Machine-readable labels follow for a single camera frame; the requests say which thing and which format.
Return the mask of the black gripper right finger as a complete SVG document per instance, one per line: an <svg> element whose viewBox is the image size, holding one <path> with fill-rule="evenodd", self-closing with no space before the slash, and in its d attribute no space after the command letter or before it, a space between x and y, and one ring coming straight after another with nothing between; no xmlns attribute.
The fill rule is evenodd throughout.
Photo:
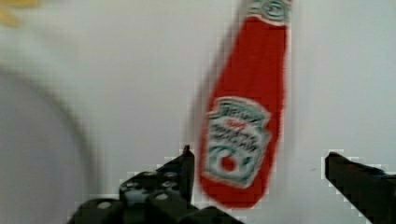
<svg viewBox="0 0 396 224"><path fill-rule="evenodd" d="M372 224L396 223L395 175L330 152L325 177Z"/></svg>

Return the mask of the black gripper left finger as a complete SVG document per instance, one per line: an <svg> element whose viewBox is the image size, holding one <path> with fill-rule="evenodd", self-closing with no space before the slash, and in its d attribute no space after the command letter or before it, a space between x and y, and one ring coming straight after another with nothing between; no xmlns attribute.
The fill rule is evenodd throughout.
<svg viewBox="0 0 396 224"><path fill-rule="evenodd" d="M189 146L154 171L120 184L117 199L83 203L66 224L243 224L215 206L191 203L195 157Z"/></svg>

